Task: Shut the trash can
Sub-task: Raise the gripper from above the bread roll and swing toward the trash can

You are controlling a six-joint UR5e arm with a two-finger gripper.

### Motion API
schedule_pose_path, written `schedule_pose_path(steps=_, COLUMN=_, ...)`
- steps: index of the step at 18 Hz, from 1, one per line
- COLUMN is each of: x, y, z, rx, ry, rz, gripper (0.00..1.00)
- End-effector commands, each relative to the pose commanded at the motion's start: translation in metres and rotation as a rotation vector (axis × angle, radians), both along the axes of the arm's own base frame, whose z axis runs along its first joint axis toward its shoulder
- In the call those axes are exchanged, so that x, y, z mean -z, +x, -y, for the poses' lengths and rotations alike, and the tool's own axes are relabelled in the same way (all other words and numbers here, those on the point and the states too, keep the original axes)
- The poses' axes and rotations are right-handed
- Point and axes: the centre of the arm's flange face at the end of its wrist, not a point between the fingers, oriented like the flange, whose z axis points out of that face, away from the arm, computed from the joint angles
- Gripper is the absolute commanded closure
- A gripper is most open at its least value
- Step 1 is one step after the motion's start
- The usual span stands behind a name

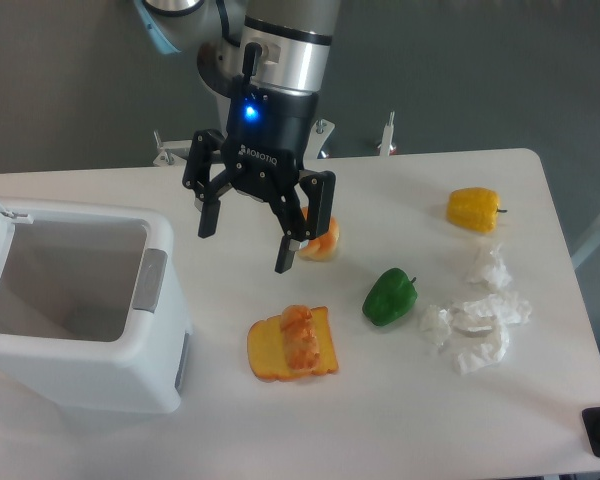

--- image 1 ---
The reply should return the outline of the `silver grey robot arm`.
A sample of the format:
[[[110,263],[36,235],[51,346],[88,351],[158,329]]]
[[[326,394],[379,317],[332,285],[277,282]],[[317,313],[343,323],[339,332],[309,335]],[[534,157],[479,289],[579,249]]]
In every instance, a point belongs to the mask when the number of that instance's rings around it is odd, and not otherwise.
[[[198,130],[182,183],[215,234],[221,197],[233,189],[266,203],[282,239],[275,270],[327,233],[336,177],[305,167],[340,4],[337,1],[138,1],[162,54],[197,50],[197,69],[216,96],[221,129]]]

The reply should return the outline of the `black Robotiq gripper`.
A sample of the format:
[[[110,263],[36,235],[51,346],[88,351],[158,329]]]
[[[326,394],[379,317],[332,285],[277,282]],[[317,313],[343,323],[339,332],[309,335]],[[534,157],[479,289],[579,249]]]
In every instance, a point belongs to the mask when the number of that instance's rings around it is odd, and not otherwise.
[[[301,170],[319,95],[258,87],[237,75],[230,99],[226,139],[216,129],[196,131],[182,178],[201,214],[198,236],[216,233],[220,197],[231,184],[277,217],[283,236],[275,271],[285,273],[303,242],[329,230],[336,176]],[[211,178],[214,165],[226,170]]]

